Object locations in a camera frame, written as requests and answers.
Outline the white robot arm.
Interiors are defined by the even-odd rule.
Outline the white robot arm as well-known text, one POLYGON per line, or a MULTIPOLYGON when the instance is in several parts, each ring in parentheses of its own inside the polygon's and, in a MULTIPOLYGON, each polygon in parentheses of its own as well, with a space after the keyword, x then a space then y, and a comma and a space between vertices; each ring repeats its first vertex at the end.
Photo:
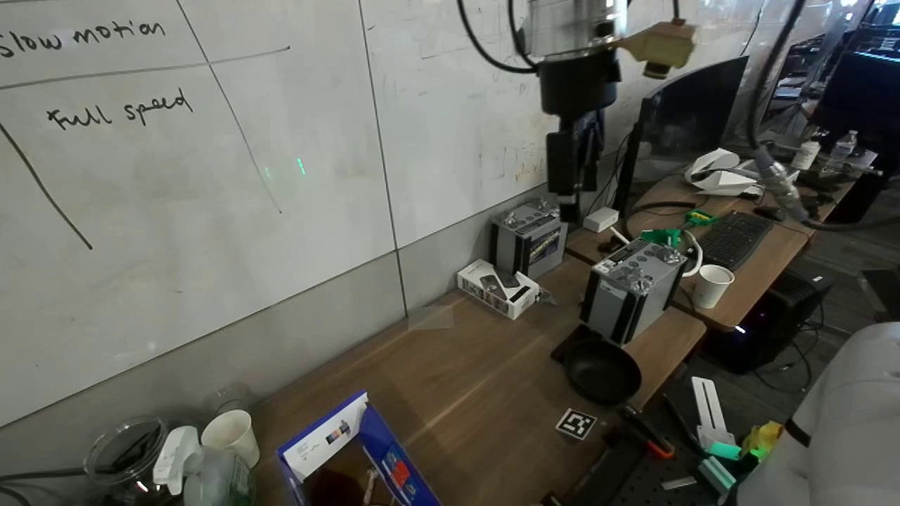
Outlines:
MULTIPOLYGON (((681 18, 626 35, 626 0, 528 0, 515 30, 521 57, 530 57, 540 102, 558 129, 549 136, 549 192, 561 219, 578 219, 578 195, 592 175, 574 157, 570 129, 615 102, 622 82, 615 51, 626 47, 650 67, 682 67, 693 51, 681 18)), ((900 506, 900 324, 875 324, 852 335, 806 392, 783 432, 722 506, 900 506)))

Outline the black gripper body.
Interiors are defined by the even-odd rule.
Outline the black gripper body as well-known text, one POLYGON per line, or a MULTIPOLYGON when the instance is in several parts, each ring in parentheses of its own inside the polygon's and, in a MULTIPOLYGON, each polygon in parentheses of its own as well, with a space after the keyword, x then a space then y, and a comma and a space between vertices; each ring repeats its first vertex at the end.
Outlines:
POLYGON ((612 51, 540 63, 540 106, 558 119, 558 126, 544 136, 544 171, 561 223, 577 223, 578 195, 595 189, 603 109, 615 102, 619 82, 612 51))

